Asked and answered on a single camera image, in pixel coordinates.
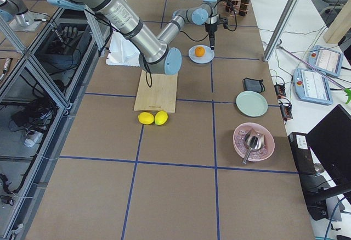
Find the pink bowl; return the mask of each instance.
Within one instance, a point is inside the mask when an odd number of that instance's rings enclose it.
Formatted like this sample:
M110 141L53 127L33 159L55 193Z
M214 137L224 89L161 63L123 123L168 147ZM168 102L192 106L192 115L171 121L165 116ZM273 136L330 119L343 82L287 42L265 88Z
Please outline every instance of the pink bowl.
M264 134L264 145L267 152L264 153L264 155L259 155L260 154L259 152L261 149L256 153L251 152L250 156L248 157L248 161L261 161L261 160L268 159L273 154L273 151L274 151L274 147L275 147L274 139L271 133L265 127L256 123L251 123L251 122L243 123L234 130L233 145L234 145L235 151L240 157L244 158L246 149L240 150L239 145L236 144L236 142L240 143L243 141L238 138L236 139L235 137L239 135L239 131L247 132L250 129L254 129L257 132Z

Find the orange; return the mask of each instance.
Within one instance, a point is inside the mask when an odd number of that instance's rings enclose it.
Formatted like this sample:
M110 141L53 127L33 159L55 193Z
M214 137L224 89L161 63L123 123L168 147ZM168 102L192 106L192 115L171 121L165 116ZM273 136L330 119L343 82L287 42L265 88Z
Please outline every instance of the orange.
M195 48L195 55L197 57L202 57L205 55L205 48L203 48L202 46L198 46Z

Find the light green plate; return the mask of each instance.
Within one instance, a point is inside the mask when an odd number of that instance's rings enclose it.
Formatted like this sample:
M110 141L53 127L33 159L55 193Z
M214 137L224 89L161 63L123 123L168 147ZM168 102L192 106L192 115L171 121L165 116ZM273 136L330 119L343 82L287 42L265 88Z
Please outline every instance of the light green plate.
M261 116L268 109L265 98L253 91L241 92L236 97L236 105L241 112L251 117Z

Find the metal scoop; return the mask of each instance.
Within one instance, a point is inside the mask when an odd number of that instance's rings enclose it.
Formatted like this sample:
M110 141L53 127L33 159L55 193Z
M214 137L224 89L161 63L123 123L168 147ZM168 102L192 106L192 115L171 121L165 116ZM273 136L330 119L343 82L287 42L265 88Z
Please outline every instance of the metal scoop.
M247 159L250 156L251 152L261 149L263 147L263 144L264 144L264 135L255 131L254 129L250 129L244 137L244 145L247 148L247 151L242 163L246 164Z

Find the green clamp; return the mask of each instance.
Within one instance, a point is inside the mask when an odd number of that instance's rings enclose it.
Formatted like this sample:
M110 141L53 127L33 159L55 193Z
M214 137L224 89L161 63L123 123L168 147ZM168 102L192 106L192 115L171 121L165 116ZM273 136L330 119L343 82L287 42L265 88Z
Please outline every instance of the green clamp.
M346 93L346 96L347 96L346 104L348 104L351 101L351 89L344 89L344 92Z

